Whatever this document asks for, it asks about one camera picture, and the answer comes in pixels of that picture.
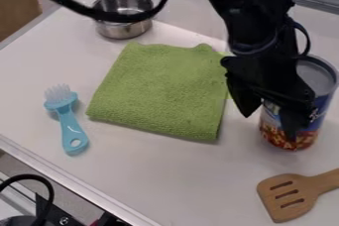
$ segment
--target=green microfiber cloth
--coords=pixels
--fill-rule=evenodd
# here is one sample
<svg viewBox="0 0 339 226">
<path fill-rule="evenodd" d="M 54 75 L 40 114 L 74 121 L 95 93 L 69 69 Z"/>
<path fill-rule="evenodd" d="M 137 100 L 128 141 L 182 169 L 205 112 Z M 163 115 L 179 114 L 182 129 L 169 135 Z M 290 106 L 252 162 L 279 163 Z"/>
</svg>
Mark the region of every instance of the green microfiber cloth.
<svg viewBox="0 0 339 226">
<path fill-rule="evenodd" d="M 227 87 L 222 55 L 130 43 L 95 92 L 92 119 L 190 140 L 217 138 Z"/>
</svg>

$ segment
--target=can label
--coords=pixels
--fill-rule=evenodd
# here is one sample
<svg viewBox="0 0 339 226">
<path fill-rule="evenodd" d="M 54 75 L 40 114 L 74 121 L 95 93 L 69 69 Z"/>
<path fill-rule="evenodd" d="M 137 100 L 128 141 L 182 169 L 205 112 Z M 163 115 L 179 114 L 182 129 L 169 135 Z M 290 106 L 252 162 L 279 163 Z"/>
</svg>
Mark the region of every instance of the can label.
<svg viewBox="0 0 339 226">
<path fill-rule="evenodd" d="M 285 150 L 296 151 L 308 148 L 318 137 L 331 98 L 332 94 L 315 99 L 314 105 L 316 108 L 310 115 L 311 122 L 308 128 L 296 133 L 295 142 L 289 141 L 284 134 L 279 106 L 270 101 L 265 101 L 260 119 L 260 132 L 263 138 L 274 146 Z"/>
</svg>

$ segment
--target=bowl rim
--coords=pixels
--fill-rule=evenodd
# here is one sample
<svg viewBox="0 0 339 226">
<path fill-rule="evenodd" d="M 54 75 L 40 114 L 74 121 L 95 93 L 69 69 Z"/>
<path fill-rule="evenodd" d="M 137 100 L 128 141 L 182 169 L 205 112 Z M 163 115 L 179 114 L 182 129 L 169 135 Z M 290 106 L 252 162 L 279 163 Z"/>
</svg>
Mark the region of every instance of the bowl rim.
<svg viewBox="0 0 339 226">
<path fill-rule="evenodd" d="M 93 4 L 92 4 L 92 7 L 95 7 L 100 1 L 102 1 L 102 0 L 94 1 Z M 147 1 L 150 2 L 151 8 L 154 8 L 153 0 L 147 0 Z M 146 20 L 136 22 L 136 23 L 114 23 L 114 22 L 106 22 L 106 21 L 101 21 L 101 20 L 94 20 L 94 21 L 96 23 L 104 24 L 104 25 L 111 25 L 111 26 L 116 26 L 116 27 L 126 27 L 126 26 L 130 26 L 130 25 L 133 25 L 133 24 L 138 24 L 138 23 L 141 23 L 141 22 L 144 22 L 144 21 L 147 21 L 147 20 L 150 20 L 150 19 L 146 19 Z"/>
</svg>

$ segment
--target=brush head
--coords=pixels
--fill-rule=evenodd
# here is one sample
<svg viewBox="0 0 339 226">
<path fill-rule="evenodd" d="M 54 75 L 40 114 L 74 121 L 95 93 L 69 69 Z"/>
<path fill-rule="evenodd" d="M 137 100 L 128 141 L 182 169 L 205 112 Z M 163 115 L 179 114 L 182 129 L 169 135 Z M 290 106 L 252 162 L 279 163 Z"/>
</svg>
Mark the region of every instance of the brush head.
<svg viewBox="0 0 339 226">
<path fill-rule="evenodd" d="M 77 94 L 75 92 L 71 92 L 68 85 L 59 84 L 46 90 L 45 97 L 45 107 L 48 110 L 56 110 L 76 101 Z"/>
</svg>

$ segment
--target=blue brush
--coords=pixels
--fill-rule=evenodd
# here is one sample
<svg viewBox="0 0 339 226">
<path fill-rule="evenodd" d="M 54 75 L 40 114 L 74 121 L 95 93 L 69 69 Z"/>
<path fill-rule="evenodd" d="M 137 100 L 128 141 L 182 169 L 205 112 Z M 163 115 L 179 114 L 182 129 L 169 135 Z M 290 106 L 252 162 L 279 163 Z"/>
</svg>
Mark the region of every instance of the blue brush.
<svg viewBox="0 0 339 226">
<path fill-rule="evenodd" d="M 56 111 L 61 123 L 62 146 L 70 156 L 85 151 L 88 147 L 88 138 L 77 123 L 71 110 L 77 100 L 77 94 L 71 92 L 66 84 L 54 86 L 45 92 L 45 107 L 49 111 Z"/>
</svg>

